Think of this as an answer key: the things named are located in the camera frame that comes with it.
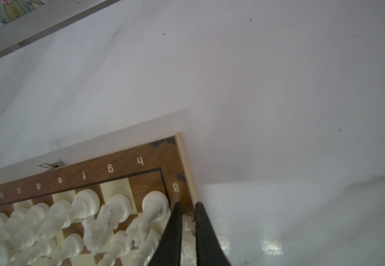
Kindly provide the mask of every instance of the white wall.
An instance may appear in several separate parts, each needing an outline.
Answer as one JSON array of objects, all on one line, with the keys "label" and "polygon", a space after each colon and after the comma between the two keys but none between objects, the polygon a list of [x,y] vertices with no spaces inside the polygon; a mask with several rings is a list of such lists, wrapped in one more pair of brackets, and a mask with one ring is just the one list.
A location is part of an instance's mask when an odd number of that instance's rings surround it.
[{"label": "white wall", "polygon": [[0,168],[180,130],[234,266],[385,263],[385,1],[123,0],[1,58],[0,92]]}]

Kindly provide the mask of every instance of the decorative item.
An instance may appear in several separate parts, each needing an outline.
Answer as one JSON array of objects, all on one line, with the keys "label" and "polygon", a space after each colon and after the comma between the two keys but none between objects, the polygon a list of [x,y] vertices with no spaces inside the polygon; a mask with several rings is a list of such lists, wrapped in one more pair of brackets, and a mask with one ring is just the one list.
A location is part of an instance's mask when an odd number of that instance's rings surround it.
[{"label": "decorative item", "polygon": [[38,0],[4,0],[8,3],[0,2],[0,23],[9,24],[26,13],[33,11],[42,5]]}]

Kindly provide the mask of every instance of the wooden chessboard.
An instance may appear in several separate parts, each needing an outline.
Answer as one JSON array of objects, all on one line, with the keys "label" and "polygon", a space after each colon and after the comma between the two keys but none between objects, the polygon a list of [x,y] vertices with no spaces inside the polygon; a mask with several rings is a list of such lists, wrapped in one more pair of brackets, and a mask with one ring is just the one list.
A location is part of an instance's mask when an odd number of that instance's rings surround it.
[{"label": "wooden chessboard", "polygon": [[[99,195],[102,205],[115,194],[123,194],[131,201],[130,216],[120,223],[114,233],[126,230],[135,217],[142,215],[142,199],[152,190],[163,192],[171,207],[181,202],[184,216],[187,217],[194,216],[194,205],[198,201],[182,137],[177,134],[2,184],[0,212],[10,216],[18,208],[30,208],[40,202],[49,206],[63,199],[72,202],[75,194],[83,189],[93,189]],[[163,221],[154,222],[151,228],[162,234],[169,216],[170,212]],[[193,228],[193,225],[186,224],[185,231],[188,228]],[[83,236],[80,220],[74,220],[71,226],[59,232],[54,253],[59,251],[64,239],[72,233]],[[66,259],[62,265],[95,266],[109,250],[110,242],[111,237],[102,253],[94,257],[84,248],[78,257]],[[117,259],[115,266],[130,265],[136,253],[137,250],[132,250],[127,256]],[[40,258],[33,265],[43,265],[46,260]]]}]

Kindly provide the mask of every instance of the dark spot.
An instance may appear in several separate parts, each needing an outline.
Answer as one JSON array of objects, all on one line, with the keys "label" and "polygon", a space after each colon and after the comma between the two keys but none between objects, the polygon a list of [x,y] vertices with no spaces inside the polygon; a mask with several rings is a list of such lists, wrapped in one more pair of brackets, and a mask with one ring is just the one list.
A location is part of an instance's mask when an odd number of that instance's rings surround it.
[{"label": "dark spot", "polygon": [[174,137],[168,137],[166,141],[170,144],[176,145],[176,140]]},{"label": "dark spot", "polygon": [[176,180],[186,182],[186,178],[185,178],[184,173],[177,174]]},{"label": "dark spot", "polygon": [[150,146],[151,148],[156,148],[156,147],[160,146],[163,142],[164,142],[164,140],[154,141],[154,142],[151,142],[151,143],[149,144],[149,146]]}]

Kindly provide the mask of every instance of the number 8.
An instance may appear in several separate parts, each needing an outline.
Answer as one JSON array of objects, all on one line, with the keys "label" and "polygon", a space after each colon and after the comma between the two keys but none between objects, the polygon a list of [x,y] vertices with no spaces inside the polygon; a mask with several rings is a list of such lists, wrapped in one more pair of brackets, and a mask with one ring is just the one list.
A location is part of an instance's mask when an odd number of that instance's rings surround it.
[{"label": "number 8", "polygon": [[173,190],[178,193],[179,192],[179,185],[177,183],[173,183]]}]

